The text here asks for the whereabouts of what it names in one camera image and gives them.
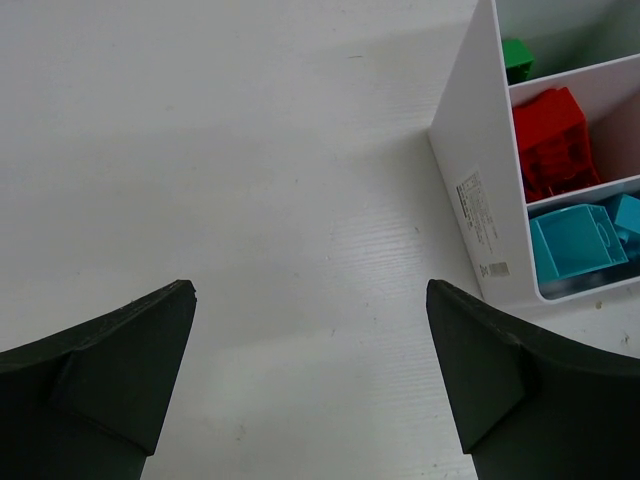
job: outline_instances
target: red object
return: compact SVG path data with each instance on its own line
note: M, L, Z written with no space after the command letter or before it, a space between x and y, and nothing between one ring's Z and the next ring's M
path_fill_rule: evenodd
M568 88L513 109L527 202L600 184L587 119Z

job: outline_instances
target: white table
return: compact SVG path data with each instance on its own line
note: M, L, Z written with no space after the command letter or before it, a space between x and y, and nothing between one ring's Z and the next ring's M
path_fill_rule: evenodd
M0 350L189 278L145 479L475 478L424 309L477 293L425 134L473 6L0 0ZM637 294L535 319L640 356Z

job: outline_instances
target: sticker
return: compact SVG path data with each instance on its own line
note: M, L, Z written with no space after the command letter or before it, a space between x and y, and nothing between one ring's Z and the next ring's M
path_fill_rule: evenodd
M502 253L498 229L493 220L480 171L476 168L456 186L462 214L464 235L478 260L482 278L504 278L511 276L509 265Z

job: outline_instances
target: green plastic block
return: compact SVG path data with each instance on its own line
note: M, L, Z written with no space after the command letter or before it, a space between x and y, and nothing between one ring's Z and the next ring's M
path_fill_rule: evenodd
M517 38L502 41L502 53L507 67L509 85L524 82L529 78L533 66L533 54Z

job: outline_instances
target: white storage bin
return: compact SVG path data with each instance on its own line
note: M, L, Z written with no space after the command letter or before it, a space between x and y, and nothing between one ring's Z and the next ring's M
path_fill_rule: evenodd
M501 39L519 38L532 79L507 85ZM602 185L527 205L511 109L568 87L589 121ZM529 218L640 193L640 2L479 0L430 128L485 300L508 311L640 281L640 263L538 286Z

